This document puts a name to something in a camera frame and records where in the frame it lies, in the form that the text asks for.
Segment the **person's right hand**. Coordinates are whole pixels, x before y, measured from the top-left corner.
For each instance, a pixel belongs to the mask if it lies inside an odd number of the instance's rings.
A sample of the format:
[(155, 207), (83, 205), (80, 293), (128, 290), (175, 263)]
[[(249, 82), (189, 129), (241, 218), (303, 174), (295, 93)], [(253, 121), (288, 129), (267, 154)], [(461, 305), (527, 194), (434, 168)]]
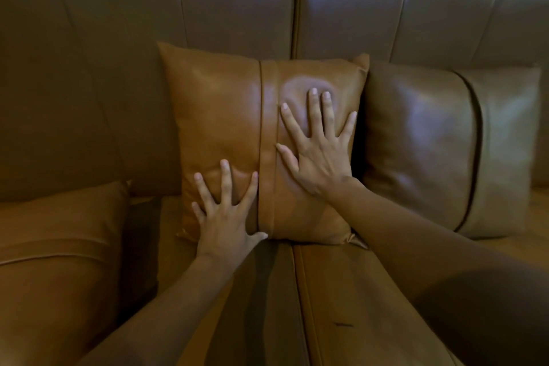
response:
[(336, 203), (343, 197), (364, 187), (351, 172), (349, 146), (340, 146), (335, 134), (335, 117), (329, 92), (319, 94), (324, 137), (316, 140), (307, 137), (299, 127), (288, 104), (281, 106), (281, 117), (296, 148), (300, 173), (291, 174), (313, 196), (328, 203)]

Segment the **person's left forearm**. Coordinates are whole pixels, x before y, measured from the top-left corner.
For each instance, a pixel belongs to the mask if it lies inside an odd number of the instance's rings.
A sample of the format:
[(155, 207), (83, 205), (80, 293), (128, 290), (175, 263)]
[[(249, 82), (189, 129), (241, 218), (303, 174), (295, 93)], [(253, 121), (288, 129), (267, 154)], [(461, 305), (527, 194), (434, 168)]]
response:
[(75, 366), (175, 366), (243, 259), (198, 256), (159, 297)]

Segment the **person's left hand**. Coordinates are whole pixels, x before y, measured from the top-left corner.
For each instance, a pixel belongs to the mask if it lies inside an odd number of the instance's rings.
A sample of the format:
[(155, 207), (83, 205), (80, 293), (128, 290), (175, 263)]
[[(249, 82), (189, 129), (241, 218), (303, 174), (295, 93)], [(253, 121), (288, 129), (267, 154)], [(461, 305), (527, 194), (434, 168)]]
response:
[(237, 204), (223, 212), (220, 202), (216, 202), (201, 173), (194, 175), (198, 193), (202, 199), (202, 211), (206, 222), (200, 226), (200, 239), (196, 256), (220, 262), (223, 267), (235, 270), (254, 249), (248, 247), (246, 218), (254, 202), (258, 189), (258, 174), (251, 176), (249, 186)]

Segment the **dark brown leather cushion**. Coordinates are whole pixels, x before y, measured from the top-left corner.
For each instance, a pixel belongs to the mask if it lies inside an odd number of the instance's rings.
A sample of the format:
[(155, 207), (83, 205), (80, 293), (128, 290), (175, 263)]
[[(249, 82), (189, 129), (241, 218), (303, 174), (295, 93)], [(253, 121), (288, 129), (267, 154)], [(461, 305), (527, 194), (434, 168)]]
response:
[(374, 62), (363, 182), (468, 238), (526, 228), (541, 70), (447, 71)]

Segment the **tan leather cushion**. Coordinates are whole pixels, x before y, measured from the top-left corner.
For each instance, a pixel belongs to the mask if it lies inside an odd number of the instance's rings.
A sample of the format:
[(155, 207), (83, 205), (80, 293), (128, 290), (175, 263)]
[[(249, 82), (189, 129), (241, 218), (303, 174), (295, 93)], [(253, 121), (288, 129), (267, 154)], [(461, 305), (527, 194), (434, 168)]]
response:
[(220, 161), (231, 165), (233, 201), (239, 202), (258, 172), (258, 196), (246, 220), (249, 233), (271, 239), (366, 248), (349, 225), (292, 177), (276, 144), (296, 147), (280, 112), (286, 103), (310, 135), (307, 93), (329, 92), (335, 132), (359, 110), (370, 57), (352, 60), (263, 60), (182, 49), (158, 43), (170, 89), (182, 168), (182, 238), (197, 242), (200, 226), (192, 203), (202, 205), (194, 182), (201, 173), (214, 199), (221, 195)]

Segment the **person's right forearm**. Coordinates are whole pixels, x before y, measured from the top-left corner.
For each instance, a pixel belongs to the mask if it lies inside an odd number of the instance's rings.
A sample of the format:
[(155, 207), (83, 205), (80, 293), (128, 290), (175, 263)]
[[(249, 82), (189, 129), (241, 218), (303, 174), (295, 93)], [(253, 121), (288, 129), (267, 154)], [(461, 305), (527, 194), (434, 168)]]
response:
[(466, 366), (549, 366), (549, 272), (329, 178), (319, 196), (367, 242), (437, 337)]

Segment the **brown leather sofa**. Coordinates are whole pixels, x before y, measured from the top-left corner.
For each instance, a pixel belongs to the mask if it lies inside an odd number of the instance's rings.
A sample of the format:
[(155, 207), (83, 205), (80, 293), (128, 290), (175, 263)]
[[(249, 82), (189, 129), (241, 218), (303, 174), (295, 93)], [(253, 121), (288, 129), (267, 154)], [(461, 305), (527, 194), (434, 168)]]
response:
[[(116, 326), (191, 264), (158, 43), (263, 60), (541, 70), (523, 233), (478, 238), (549, 272), (549, 0), (0, 0), (0, 203), (126, 182)], [(353, 175), (367, 167), (365, 87)], [(372, 251), (272, 239), (178, 366), (462, 366)]]

